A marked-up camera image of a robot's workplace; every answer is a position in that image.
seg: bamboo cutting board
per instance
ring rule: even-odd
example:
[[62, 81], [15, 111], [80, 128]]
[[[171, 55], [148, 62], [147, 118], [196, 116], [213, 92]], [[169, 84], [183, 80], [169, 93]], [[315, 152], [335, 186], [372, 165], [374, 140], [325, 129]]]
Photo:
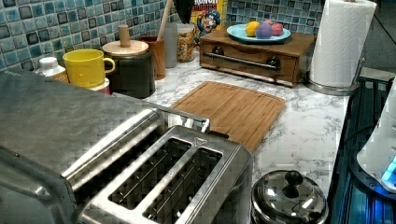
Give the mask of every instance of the bamboo cutting board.
[[207, 81], [172, 107], [210, 119], [210, 130], [229, 135], [254, 152], [279, 116], [285, 100], [273, 95]]

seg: glass stovetop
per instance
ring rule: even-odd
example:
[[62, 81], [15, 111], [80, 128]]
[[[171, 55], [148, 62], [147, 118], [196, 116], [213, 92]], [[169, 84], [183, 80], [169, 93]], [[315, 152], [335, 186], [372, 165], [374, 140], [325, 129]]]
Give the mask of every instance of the glass stovetop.
[[391, 86], [390, 82], [366, 77], [360, 77], [360, 83], [346, 112], [329, 191], [327, 223], [396, 223], [396, 200], [390, 200], [385, 191], [385, 196], [372, 191], [372, 186], [367, 187], [369, 178], [352, 172], [353, 159], [373, 132]]

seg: yellow mug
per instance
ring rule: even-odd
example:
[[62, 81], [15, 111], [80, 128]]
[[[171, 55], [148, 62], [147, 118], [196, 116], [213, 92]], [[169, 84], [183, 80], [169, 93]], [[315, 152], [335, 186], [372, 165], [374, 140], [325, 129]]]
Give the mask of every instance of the yellow mug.
[[[105, 62], [110, 62], [112, 68], [105, 70]], [[105, 83], [106, 73], [116, 69], [116, 64], [110, 58], [104, 58], [104, 53], [98, 49], [77, 49], [64, 55], [64, 64], [70, 83], [93, 88]]]

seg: white countertop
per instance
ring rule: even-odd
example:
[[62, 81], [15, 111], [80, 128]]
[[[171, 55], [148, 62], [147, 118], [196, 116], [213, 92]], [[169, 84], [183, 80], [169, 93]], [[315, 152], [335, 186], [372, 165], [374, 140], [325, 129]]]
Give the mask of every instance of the white countertop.
[[200, 67], [190, 63], [166, 69], [146, 101], [170, 106], [205, 81], [217, 81], [266, 92], [286, 100], [285, 108], [254, 153], [253, 183], [273, 170], [297, 170], [313, 179], [327, 195], [332, 180], [348, 97], [311, 91], [303, 84], [284, 87]]

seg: mug handle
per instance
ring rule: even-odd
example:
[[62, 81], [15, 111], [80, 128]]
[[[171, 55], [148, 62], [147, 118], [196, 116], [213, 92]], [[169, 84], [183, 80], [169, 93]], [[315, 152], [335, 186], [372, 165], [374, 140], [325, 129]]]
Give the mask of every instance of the mug handle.
[[114, 61], [110, 58], [104, 58], [103, 62], [110, 62], [111, 65], [113, 66], [111, 69], [105, 70], [105, 73], [111, 73], [112, 71], [114, 71], [114, 69], [116, 69], [116, 63], [114, 63]]

